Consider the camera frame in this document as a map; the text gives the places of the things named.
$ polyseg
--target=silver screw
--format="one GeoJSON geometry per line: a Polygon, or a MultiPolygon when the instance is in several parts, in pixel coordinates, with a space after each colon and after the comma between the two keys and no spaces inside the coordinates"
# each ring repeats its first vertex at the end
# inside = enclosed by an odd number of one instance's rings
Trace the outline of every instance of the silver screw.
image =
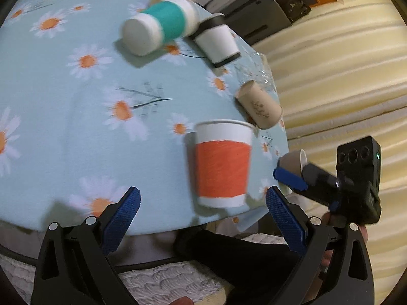
{"type": "Polygon", "coordinates": [[[94,217],[94,216],[87,217],[85,222],[87,225],[91,226],[96,222],[96,217],[94,217]]]}
{"type": "Polygon", "coordinates": [[[311,217],[309,221],[316,226],[319,226],[321,224],[321,219],[319,219],[318,217],[311,217]]]}
{"type": "Polygon", "coordinates": [[[352,229],[353,231],[357,231],[359,229],[359,227],[354,222],[351,222],[349,224],[349,228],[352,229]]]}
{"type": "Polygon", "coordinates": [[[54,231],[55,229],[58,228],[58,223],[57,222],[53,222],[52,224],[50,224],[48,226],[49,230],[54,231]]]}

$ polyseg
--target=striped curtain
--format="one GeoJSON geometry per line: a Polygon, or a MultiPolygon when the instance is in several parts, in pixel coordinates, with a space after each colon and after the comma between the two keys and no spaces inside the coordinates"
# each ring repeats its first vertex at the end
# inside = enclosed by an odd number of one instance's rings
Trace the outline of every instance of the striped curtain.
{"type": "Polygon", "coordinates": [[[380,304],[407,266],[406,24],[390,0],[338,0],[254,48],[273,72],[290,150],[335,173],[338,145],[366,135],[381,145],[383,212],[368,227],[380,304]]]}

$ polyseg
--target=person's leg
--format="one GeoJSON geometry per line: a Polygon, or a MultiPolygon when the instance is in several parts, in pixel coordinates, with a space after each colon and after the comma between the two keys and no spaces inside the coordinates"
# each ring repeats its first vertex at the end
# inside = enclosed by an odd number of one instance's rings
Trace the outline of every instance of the person's leg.
{"type": "Polygon", "coordinates": [[[176,241],[184,253],[209,267],[235,289],[228,305],[267,304],[286,281],[299,260],[282,244],[257,244],[191,229],[176,241]]]}

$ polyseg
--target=table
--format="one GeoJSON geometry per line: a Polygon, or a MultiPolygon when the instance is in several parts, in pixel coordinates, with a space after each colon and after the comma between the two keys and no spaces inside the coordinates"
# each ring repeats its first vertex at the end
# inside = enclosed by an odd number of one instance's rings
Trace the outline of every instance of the table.
{"type": "MultiPolygon", "coordinates": [[[[211,70],[187,40],[130,55],[120,27],[147,2],[17,2],[0,29],[1,220],[38,231],[53,221],[77,224],[129,186],[142,193],[129,235],[264,205],[264,188],[276,184],[277,158],[288,151],[283,123],[254,139],[244,206],[196,203],[194,123],[244,120],[233,100],[240,84],[233,63],[211,70]]],[[[253,51],[236,40],[242,51],[253,51]]]]}

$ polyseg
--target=cup rim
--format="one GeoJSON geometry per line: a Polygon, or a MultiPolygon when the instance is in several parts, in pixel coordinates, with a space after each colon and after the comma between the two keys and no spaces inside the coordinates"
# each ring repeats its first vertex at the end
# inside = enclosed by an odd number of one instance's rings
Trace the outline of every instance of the cup rim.
{"type": "Polygon", "coordinates": [[[212,119],[207,121],[201,121],[200,123],[196,123],[194,129],[201,125],[210,125],[210,124],[238,124],[243,125],[251,128],[253,131],[255,129],[254,125],[248,123],[246,121],[241,120],[234,120],[234,119],[212,119]]]}

